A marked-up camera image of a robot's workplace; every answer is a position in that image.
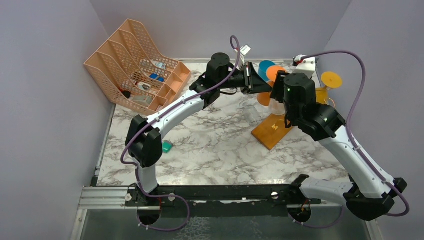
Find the orange plastic wine glass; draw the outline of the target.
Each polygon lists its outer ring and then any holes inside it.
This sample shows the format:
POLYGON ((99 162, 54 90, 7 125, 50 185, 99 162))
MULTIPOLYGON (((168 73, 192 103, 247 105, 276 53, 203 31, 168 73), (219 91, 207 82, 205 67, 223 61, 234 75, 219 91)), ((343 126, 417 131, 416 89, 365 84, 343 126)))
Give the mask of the orange plastic wine glass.
MULTIPOLYGON (((287 73, 286 69, 279 65, 273 65, 267 69, 266 76, 269 79, 269 81, 267 82, 269 86, 271 87, 274 86, 275 80, 277 78, 277 73, 279 71, 283 71, 284 73, 287 73)), ((271 92, 262 92, 257 95, 256 99, 260 105, 268 107, 271 100, 270 96, 271 96, 271 92)))

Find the blue plastic wine glass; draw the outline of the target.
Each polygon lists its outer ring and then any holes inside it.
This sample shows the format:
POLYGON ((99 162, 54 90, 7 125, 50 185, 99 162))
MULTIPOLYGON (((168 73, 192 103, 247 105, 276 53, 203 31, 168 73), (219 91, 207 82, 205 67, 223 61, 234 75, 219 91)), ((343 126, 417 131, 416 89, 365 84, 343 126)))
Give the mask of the blue plastic wine glass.
POLYGON ((258 66, 258 75, 265 81, 268 82, 270 79, 267 77, 268 68, 275 66, 276 64, 271 60, 263 60, 258 66))

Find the clear tumbler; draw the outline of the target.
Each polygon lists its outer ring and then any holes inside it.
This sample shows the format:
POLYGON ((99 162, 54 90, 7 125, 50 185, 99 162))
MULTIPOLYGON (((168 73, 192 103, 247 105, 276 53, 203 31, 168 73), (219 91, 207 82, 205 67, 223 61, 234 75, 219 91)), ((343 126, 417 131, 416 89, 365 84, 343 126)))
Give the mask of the clear tumbler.
POLYGON ((248 100, 243 100, 239 104, 241 115, 251 126, 261 122, 261 116, 254 105, 250 104, 248 100))
POLYGON ((271 114, 276 116, 283 116, 286 114, 285 105, 273 98, 269 101, 268 110, 271 114))

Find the wooden rack base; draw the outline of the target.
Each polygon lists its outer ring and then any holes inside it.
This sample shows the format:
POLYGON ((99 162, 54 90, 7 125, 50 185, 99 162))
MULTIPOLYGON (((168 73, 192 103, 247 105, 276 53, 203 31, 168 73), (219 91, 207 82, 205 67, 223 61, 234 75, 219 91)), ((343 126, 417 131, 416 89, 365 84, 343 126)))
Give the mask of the wooden rack base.
POLYGON ((251 134, 267 150, 271 151, 291 130, 292 127, 286 127, 284 114, 271 114, 253 129, 251 134))

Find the yellow plastic wine glass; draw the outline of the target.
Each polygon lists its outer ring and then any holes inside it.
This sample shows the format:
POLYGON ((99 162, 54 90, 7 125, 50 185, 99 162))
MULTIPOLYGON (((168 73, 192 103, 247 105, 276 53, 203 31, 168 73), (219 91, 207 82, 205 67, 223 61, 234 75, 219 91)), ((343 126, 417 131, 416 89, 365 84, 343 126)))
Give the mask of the yellow plastic wine glass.
POLYGON ((327 105, 325 103, 325 99, 327 98, 327 87, 337 89, 342 86, 343 80, 337 73, 326 71, 321 75, 321 81, 323 83, 323 87, 316 88, 315 90, 316 102, 327 105))

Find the gold wire glass rack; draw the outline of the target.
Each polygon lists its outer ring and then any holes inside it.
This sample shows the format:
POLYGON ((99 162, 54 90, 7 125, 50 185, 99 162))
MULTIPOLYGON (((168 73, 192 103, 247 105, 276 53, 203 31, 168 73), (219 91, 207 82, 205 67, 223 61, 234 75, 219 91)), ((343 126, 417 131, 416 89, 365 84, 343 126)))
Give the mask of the gold wire glass rack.
POLYGON ((330 95, 329 95, 329 92, 332 90, 333 88, 331 88, 331 87, 327 87, 326 88, 326 93, 327 93, 327 97, 326 97, 326 99, 324 100, 325 101, 325 103, 327 104, 327 105, 331 105, 332 107, 336 107, 336 103, 335 103, 335 101, 330 97, 330 95))

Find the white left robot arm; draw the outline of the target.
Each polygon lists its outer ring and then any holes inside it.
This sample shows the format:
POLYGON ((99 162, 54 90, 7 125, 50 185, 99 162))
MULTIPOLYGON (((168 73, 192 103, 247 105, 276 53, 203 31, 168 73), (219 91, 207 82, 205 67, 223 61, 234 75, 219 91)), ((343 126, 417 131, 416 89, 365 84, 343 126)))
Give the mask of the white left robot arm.
POLYGON ((219 52, 211 57, 206 71, 179 99, 153 115, 137 115, 132 119, 124 153, 134 159, 136 184, 140 188, 138 199, 144 205, 152 205, 157 200, 156 163, 163 154, 163 137, 185 119, 215 102, 222 89, 240 89, 244 95, 272 91, 251 62, 237 67, 227 54, 219 52))

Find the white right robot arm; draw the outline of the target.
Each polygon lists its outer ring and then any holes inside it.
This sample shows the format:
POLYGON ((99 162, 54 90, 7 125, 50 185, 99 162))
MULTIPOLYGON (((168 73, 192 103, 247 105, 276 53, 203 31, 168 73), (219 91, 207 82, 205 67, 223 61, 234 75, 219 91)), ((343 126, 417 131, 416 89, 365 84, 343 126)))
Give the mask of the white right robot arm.
POLYGON ((284 104, 286 126, 298 127, 324 146, 351 176, 349 182, 335 182, 302 174, 290 185, 289 199, 296 204, 307 199, 336 203, 364 221, 388 215, 406 181, 392 177, 374 161, 334 107, 317 102, 314 81, 304 73, 280 70, 270 96, 284 104))

